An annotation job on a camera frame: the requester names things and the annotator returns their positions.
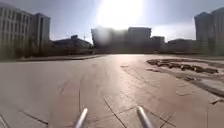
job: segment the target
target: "paving tile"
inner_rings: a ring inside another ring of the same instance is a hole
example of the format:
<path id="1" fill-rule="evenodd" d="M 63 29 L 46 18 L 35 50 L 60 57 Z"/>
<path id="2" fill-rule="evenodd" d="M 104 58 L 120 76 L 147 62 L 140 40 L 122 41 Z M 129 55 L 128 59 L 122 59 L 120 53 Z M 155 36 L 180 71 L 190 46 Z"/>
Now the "paving tile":
<path id="1" fill-rule="evenodd" d="M 168 122 L 178 128 L 207 128 L 207 113 L 191 109 L 179 109 Z"/>
<path id="2" fill-rule="evenodd" d="M 134 108 L 137 104 L 124 94 L 104 96 L 114 113 L 126 111 Z"/>
<path id="3" fill-rule="evenodd" d="M 121 122 L 115 117 L 105 117 L 88 123 L 88 128 L 124 128 Z"/>
<path id="4" fill-rule="evenodd" d="M 223 128 L 224 126 L 224 103 L 210 104 L 208 110 L 208 128 Z"/>
<path id="5" fill-rule="evenodd" d="M 46 127 L 46 124 L 43 124 L 33 118 L 30 118 L 7 105 L 1 104 L 0 113 L 11 128 L 45 128 Z"/>
<path id="6" fill-rule="evenodd" d="M 162 126 L 161 128 L 175 128 L 176 126 L 173 126 L 173 125 L 171 125 L 171 124 L 169 124 L 169 123 L 165 123 L 165 125 L 164 126 Z"/>
<path id="7" fill-rule="evenodd" d="M 164 120 L 169 119 L 176 111 L 174 105 L 171 105 L 165 101 L 160 101 L 158 99 L 153 99 L 149 103 L 144 103 L 143 106 Z"/>
<path id="8" fill-rule="evenodd" d="M 160 128 L 162 124 L 165 123 L 165 121 L 161 120 L 150 112 L 146 110 L 145 112 L 154 128 Z M 121 121 L 125 124 L 127 128 L 142 128 L 142 124 L 138 117 L 136 108 L 120 113 L 118 114 L 118 117 L 121 119 Z"/>

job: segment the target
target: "sun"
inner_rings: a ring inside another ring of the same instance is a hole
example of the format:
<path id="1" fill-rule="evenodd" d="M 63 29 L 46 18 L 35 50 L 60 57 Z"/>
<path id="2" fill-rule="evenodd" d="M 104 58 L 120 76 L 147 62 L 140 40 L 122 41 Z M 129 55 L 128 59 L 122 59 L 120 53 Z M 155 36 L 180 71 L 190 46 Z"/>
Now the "sun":
<path id="1" fill-rule="evenodd" d="M 102 27 L 126 29 L 136 24 L 142 13 L 142 0 L 103 0 L 97 24 Z"/>

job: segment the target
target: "office building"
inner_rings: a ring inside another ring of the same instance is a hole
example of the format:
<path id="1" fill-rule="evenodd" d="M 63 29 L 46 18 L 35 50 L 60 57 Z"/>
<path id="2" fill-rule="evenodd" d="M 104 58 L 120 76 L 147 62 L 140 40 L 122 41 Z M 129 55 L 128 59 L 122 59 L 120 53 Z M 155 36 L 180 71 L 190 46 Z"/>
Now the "office building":
<path id="1" fill-rule="evenodd" d="M 194 17 L 196 40 L 204 53 L 224 54 L 224 8 Z"/>
<path id="2" fill-rule="evenodd" d="M 50 18 L 30 14 L 0 2 L 0 57 L 13 58 L 41 52 L 49 42 Z"/>

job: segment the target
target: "ground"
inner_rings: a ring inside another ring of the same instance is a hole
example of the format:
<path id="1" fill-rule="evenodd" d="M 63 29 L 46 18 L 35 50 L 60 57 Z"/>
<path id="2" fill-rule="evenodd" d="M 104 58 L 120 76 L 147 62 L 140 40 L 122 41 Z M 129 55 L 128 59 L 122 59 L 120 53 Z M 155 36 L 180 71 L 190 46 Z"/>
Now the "ground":
<path id="1" fill-rule="evenodd" d="M 11 128 L 72 128 L 88 108 L 89 128 L 221 128 L 218 97 L 170 74 L 152 72 L 161 55 L 104 55 L 72 61 L 0 64 L 0 114 Z"/>

